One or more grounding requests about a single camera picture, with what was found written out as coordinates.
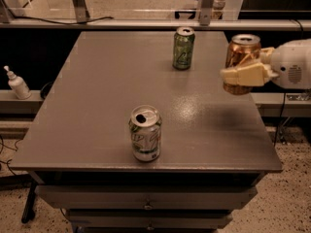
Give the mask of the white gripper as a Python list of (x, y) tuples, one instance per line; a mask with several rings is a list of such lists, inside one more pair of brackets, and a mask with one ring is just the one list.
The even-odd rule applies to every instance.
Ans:
[(311, 88), (311, 39), (290, 41), (277, 49), (263, 48), (259, 58), (262, 63), (223, 69), (224, 83), (264, 86), (272, 80), (285, 89)]

